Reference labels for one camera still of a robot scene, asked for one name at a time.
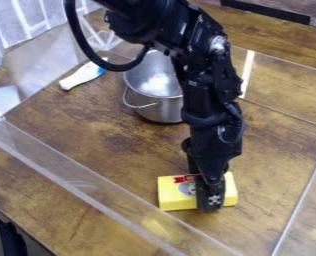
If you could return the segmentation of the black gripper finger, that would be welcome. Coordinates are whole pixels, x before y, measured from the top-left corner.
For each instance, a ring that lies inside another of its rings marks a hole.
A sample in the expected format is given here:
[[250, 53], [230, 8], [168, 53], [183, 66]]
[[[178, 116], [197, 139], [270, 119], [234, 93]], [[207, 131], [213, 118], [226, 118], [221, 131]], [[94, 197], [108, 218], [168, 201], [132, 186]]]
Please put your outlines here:
[[225, 178], [217, 184], [207, 185], [202, 176], [195, 178], [197, 208], [202, 211], [214, 211], [223, 207]]
[[187, 156], [187, 164], [189, 164], [190, 174], [199, 174], [201, 172], [198, 170], [197, 163], [195, 163], [195, 160], [193, 158], [190, 151], [186, 151], [186, 156]]

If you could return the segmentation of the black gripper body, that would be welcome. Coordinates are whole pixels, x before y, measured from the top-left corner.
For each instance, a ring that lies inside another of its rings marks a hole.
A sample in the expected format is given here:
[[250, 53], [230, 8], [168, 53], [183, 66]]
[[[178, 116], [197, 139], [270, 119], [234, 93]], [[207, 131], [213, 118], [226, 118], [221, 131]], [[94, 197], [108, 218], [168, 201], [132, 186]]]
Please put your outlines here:
[[225, 111], [207, 119], [189, 121], [190, 137], [182, 149], [190, 151], [207, 185], [217, 184], [229, 169], [229, 162], [241, 155], [245, 121], [239, 105], [225, 105]]

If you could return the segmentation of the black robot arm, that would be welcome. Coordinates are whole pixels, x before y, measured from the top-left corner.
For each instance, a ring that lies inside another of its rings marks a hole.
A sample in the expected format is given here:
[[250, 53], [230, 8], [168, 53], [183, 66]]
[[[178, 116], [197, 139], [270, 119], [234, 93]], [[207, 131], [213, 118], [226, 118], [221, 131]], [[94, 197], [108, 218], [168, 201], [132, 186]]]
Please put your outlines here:
[[171, 58], [183, 93], [181, 117], [190, 126], [182, 143], [195, 176], [197, 208], [225, 201], [229, 161], [241, 155], [245, 122], [235, 98], [242, 80], [221, 24], [187, 0], [95, 0], [107, 8], [110, 29], [127, 42]]

